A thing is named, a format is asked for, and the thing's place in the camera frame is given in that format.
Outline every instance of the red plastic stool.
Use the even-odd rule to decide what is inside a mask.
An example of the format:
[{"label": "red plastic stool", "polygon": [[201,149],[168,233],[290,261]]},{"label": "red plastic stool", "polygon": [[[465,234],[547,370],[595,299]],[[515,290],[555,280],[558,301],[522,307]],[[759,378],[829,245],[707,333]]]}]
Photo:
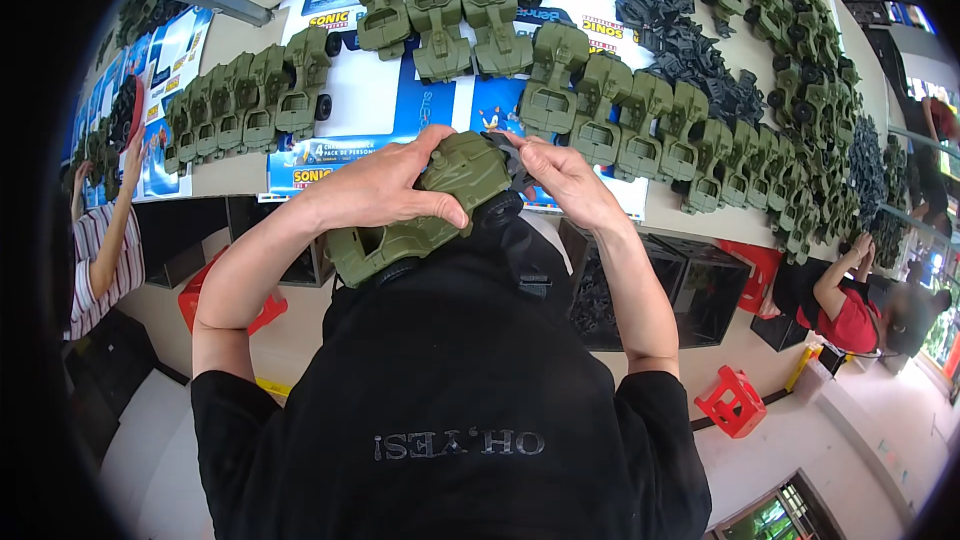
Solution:
[{"label": "red plastic stool", "polygon": [[[717,373],[720,374],[720,383],[706,400],[697,397],[693,404],[727,436],[744,438],[766,417],[767,407],[742,370],[734,373],[730,366],[724,365]],[[728,390],[733,393],[733,398],[725,402],[723,395]],[[735,407],[740,408],[739,414],[734,412]]]},{"label": "red plastic stool", "polygon": [[[204,280],[207,278],[210,268],[217,262],[217,259],[220,259],[220,255],[227,252],[228,248],[228,246],[223,246],[221,251],[210,259],[206,267],[199,270],[199,273],[186,283],[183,292],[176,297],[176,302],[180,307],[180,313],[183,315],[183,321],[186,322],[186,327],[190,330],[190,334],[193,334],[193,320],[197,317],[197,302],[200,300],[200,288],[203,287]],[[253,320],[253,323],[249,324],[249,327],[246,328],[246,333],[253,336],[254,332],[286,312],[287,299],[281,298],[281,300],[277,302],[273,295],[268,296],[267,300],[263,303],[263,310],[261,310],[256,319]]]},{"label": "red plastic stool", "polygon": [[719,240],[720,248],[750,266],[750,279],[743,286],[740,309],[756,315],[761,310],[763,297],[773,286],[784,253],[776,248],[764,248],[732,240]]}]

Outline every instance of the sonic logo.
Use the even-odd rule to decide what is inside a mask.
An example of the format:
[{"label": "sonic logo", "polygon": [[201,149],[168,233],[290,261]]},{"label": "sonic logo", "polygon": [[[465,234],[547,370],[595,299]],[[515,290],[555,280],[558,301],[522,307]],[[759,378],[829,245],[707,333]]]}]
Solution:
[{"label": "sonic logo", "polygon": [[350,22],[351,12],[340,11],[338,13],[326,13],[310,19],[310,25],[327,30],[336,30],[337,28],[346,28]]},{"label": "sonic logo", "polygon": [[600,51],[604,51],[610,54],[617,54],[617,47],[612,44],[599,42],[597,40],[590,40],[589,42],[591,53],[599,53]]},{"label": "sonic logo", "polygon": [[606,21],[602,18],[591,17],[590,15],[583,15],[581,28],[598,34],[604,34],[610,38],[623,38],[623,25]]},{"label": "sonic logo", "polygon": [[171,90],[176,89],[178,86],[180,86],[180,76],[179,76],[179,75],[178,75],[177,77],[175,77],[175,78],[173,78],[173,79],[171,79],[170,81],[167,82],[167,85],[163,87],[163,94],[167,94],[167,93],[170,92]]},{"label": "sonic logo", "polygon": [[333,174],[333,169],[329,167],[296,169],[294,170],[294,188],[306,188],[310,184],[319,182],[330,174]]}]

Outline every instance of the floor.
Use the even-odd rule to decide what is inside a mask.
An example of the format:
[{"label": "floor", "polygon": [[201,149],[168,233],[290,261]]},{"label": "floor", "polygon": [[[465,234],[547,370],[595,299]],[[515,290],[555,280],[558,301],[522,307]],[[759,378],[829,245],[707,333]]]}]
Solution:
[{"label": "floor", "polygon": [[[203,241],[209,260],[230,243],[226,229]],[[282,286],[288,310],[250,339],[250,353],[256,376],[284,386],[294,386],[323,343],[321,325],[330,305],[331,284],[320,288]],[[190,376],[190,333],[181,316],[174,289],[143,285],[120,301],[117,308],[140,321],[147,329],[157,356],[167,366]],[[750,330],[753,316],[738,309],[719,346],[684,349],[679,352],[680,381],[687,391],[690,419],[704,415],[693,399],[708,391],[720,366],[742,369],[760,396],[782,390],[803,354],[802,344],[775,352]],[[623,353],[594,353],[619,381],[627,373]]]}]

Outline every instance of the person's right hand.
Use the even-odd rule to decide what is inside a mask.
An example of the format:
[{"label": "person's right hand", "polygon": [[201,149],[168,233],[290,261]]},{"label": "person's right hand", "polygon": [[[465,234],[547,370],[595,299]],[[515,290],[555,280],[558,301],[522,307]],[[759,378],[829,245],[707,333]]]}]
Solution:
[{"label": "person's right hand", "polygon": [[536,136],[500,133],[519,149],[523,167],[571,222],[590,232],[630,222],[617,198],[576,148],[555,146]]},{"label": "person's right hand", "polygon": [[874,237],[870,232],[863,232],[853,241],[853,250],[856,251],[857,258],[863,259],[870,254],[870,245],[874,242]]}]

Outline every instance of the table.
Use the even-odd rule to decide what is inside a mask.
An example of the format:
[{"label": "table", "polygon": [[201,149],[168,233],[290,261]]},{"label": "table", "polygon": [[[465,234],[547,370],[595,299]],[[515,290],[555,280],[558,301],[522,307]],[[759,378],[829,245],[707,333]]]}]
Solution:
[{"label": "table", "polygon": [[[282,0],[252,0],[259,5],[275,6]],[[694,21],[703,25],[704,33],[714,36],[711,10],[697,3]],[[853,15],[840,0],[824,0],[833,3],[836,21],[842,34],[841,41],[846,56],[851,58],[860,74],[857,90],[863,94],[864,114],[872,116],[879,138],[883,142],[888,125],[904,125],[903,113],[892,98],[893,91],[884,77],[877,56],[870,42],[860,30]],[[291,17],[291,9],[276,12],[274,21],[256,28],[223,15],[214,16],[207,33],[206,44],[199,64],[201,75],[219,63],[227,63],[242,52],[258,53],[273,43],[282,40],[282,31]],[[774,71],[771,65],[773,51],[766,42],[760,42],[750,33],[750,26],[735,17],[731,25],[738,31],[728,40],[721,39],[717,48],[723,52],[728,66],[736,78],[740,69],[748,69],[757,76],[756,86],[764,93],[774,88]],[[763,122],[773,125],[769,115]],[[224,195],[250,195],[267,190],[265,170],[267,157],[262,154],[246,154],[220,162],[208,162],[194,168],[194,197]],[[776,246],[774,235],[766,223],[766,214],[757,209],[733,209],[727,207],[712,213],[687,215],[680,211],[681,198],[668,186],[649,184],[643,212],[643,227],[678,231],[698,236],[731,240],[757,246]],[[811,256],[832,259],[835,246],[814,245]]]}]

